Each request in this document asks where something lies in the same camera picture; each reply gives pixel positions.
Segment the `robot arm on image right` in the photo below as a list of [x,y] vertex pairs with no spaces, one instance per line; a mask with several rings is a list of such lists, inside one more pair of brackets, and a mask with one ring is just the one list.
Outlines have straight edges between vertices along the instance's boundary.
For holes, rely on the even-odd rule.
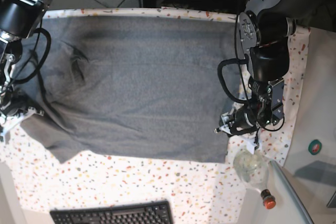
[[244,10],[235,21],[234,46],[243,58],[223,60],[217,74],[225,92],[228,87],[223,77],[227,65],[246,66],[250,74],[244,90],[250,90],[241,100],[228,97],[241,104],[221,116],[215,132],[231,136],[244,135],[267,129],[279,130],[284,122],[284,75],[289,70],[288,40],[296,32],[296,21],[310,14],[324,0],[247,0]]

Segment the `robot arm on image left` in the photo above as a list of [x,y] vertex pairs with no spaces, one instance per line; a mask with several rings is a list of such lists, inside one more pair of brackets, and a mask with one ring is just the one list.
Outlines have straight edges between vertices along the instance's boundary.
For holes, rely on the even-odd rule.
[[[50,33],[42,28],[41,21],[52,0],[2,0],[1,1],[1,118],[26,114],[29,110],[25,99],[16,94],[14,86],[30,81],[47,59],[51,48]],[[45,52],[35,70],[19,79],[20,69],[11,76],[22,57],[22,40],[32,35],[44,35]]]

